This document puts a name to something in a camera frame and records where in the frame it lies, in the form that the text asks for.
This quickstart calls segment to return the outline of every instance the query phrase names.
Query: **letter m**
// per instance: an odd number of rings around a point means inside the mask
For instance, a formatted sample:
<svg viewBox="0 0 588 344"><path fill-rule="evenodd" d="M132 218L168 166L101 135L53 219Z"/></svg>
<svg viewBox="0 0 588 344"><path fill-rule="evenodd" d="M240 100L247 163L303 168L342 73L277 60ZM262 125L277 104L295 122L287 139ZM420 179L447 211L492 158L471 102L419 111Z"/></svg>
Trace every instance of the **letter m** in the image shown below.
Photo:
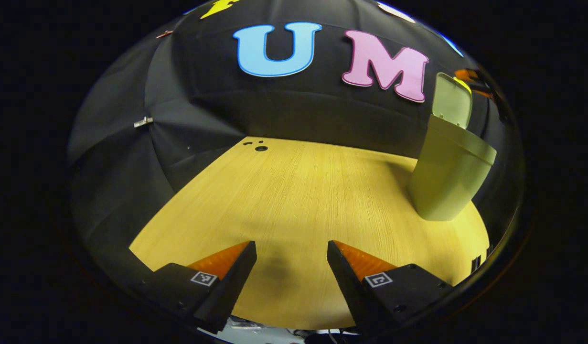
<svg viewBox="0 0 588 344"><path fill-rule="evenodd" d="M429 59L411 48L402 48L393 58L379 39L370 33L347 30L344 34L353 41L351 69L342 75L342 80L356 86L372 86L370 65L382 89L388 89L402 75L401 82L394 87L399 96L423 103L423 75Z"/></svg>

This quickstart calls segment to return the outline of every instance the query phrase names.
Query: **green container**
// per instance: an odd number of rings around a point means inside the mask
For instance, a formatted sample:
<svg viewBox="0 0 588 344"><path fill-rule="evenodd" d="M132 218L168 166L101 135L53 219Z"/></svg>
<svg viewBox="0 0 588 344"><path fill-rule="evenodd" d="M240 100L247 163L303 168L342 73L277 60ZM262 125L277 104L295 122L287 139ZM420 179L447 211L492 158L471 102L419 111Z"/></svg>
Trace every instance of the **green container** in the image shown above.
<svg viewBox="0 0 588 344"><path fill-rule="evenodd" d="M496 155L493 147L465 129L471 113L469 90L449 76L452 82L442 82L449 80L445 76L437 76L436 94L440 94L434 96L434 115L429 116L407 187L418 215L429 221L453 220L479 191Z"/></svg>

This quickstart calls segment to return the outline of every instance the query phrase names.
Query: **light wood surface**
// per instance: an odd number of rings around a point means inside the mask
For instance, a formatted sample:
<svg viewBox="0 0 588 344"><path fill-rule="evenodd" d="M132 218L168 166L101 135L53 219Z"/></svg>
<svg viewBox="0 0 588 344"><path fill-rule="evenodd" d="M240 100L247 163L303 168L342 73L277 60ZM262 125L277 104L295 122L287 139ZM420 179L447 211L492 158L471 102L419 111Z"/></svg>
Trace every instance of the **light wood surface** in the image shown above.
<svg viewBox="0 0 588 344"><path fill-rule="evenodd" d="M246 137L158 211L130 250L157 270L255 240L257 262L233 315L295 329L353 326L327 263L328 240L397 266L416 263L452 285L470 274L475 257L485 259L489 239L472 203L450 222L416 214L405 190L415 163L371 150Z"/></svg>

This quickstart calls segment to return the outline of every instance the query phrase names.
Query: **wood grain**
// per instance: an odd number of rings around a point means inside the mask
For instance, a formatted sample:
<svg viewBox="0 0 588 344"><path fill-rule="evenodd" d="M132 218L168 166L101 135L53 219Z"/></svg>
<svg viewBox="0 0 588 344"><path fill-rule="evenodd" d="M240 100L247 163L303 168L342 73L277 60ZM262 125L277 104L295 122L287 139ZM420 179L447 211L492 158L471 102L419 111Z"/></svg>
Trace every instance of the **wood grain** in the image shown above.
<svg viewBox="0 0 588 344"><path fill-rule="evenodd" d="M296 329L352 326L327 263L328 240L397 266L416 263L452 285L470 274L471 260L485 259L489 239L472 203L450 222L416 214L405 190L415 164L371 150L246 137L178 192L130 250L157 270L255 240L257 262L233 315Z"/></svg>

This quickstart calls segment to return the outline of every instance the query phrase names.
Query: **letter u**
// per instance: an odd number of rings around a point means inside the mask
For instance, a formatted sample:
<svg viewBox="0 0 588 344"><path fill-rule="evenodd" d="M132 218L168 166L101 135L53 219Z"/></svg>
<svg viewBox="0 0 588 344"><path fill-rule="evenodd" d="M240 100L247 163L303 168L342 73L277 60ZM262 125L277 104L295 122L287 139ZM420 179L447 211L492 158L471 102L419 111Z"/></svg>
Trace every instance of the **letter u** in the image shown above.
<svg viewBox="0 0 588 344"><path fill-rule="evenodd" d="M241 29L233 34L239 40L239 67L255 76L286 76L309 67L315 50L315 31L321 25L314 22L290 22L285 29L294 33L294 52L288 59L274 61L266 57L266 36L275 28L257 25Z"/></svg>

